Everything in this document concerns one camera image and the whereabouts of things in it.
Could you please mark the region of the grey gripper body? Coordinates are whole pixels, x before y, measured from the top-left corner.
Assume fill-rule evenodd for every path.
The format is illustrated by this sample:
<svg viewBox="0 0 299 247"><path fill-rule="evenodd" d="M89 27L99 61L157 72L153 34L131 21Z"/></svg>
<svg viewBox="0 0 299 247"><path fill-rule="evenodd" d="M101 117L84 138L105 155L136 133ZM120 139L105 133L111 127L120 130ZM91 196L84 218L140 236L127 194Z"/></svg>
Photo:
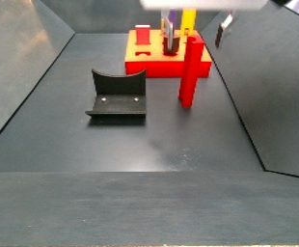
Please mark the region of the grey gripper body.
<svg viewBox="0 0 299 247"><path fill-rule="evenodd" d="M139 0L145 10L259 10L268 0Z"/></svg>

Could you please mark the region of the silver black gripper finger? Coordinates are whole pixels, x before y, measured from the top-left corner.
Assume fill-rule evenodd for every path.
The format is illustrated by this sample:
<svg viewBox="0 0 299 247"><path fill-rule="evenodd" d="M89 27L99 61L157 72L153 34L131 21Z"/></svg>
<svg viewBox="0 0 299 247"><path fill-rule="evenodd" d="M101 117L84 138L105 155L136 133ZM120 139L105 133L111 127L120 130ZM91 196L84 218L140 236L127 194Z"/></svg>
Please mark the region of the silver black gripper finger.
<svg viewBox="0 0 299 247"><path fill-rule="evenodd" d="M229 12L229 14L227 15L224 21L221 23L219 23L216 37L215 37L215 47L216 48L219 48L224 30L231 25L231 23L233 21L233 17L235 17L235 15L232 14L232 12Z"/></svg>
<svg viewBox="0 0 299 247"><path fill-rule="evenodd" d="M161 33L168 37L171 41L173 38L172 22L168 19L169 10L161 10Z"/></svg>

